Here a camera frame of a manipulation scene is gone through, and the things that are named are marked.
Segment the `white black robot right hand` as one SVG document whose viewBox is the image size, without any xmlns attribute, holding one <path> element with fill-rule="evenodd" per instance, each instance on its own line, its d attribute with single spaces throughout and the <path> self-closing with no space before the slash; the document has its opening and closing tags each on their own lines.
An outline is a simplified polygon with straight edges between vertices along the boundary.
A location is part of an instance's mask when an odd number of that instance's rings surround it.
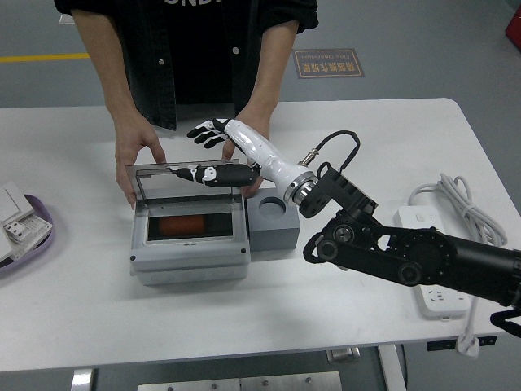
<svg viewBox="0 0 521 391">
<path fill-rule="evenodd" d="M 297 204 L 317 182 L 308 168 L 287 160 L 265 137 L 235 119 L 211 119 L 188 132 L 188 138 L 205 148 L 231 141 L 249 160 L 260 167 L 263 179 L 272 182 L 287 202 Z"/>
</svg>

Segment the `person's left hand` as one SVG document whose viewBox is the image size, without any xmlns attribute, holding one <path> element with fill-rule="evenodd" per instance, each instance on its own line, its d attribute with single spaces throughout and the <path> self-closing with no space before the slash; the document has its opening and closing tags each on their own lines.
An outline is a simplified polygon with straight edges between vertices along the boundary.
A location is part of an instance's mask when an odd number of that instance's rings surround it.
<svg viewBox="0 0 521 391">
<path fill-rule="evenodd" d="M 268 109 L 245 107 L 235 119 L 253 128 L 257 133 L 264 138 L 269 139 L 269 123 L 271 112 Z M 226 141 L 222 148 L 221 158 L 223 160 L 230 160 L 234 154 L 235 145 L 231 141 Z M 258 189 L 261 187 L 264 179 L 259 177 L 256 182 L 248 187 L 241 188 L 241 194 L 245 198 L 253 197 Z"/>
</svg>

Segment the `person's right hand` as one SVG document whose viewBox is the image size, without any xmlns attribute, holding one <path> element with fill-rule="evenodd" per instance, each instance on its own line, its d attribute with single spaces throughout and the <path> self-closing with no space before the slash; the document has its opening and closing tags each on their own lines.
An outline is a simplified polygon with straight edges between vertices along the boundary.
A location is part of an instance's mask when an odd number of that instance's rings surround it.
<svg viewBox="0 0 521 391">
<path fill-rule="evenodd" d="M 138 153 L 148 148 L 155 163 L 166 162 L 164 149 L 152 125 L 139 113 L 123 116 L 114 120 L 116 143 L 116 182 L 123 191 L 125 198 L 132 209 L 136 202 L 136 195 L 132 187 L 126 167 L 134 165 Z"/>
</svg>

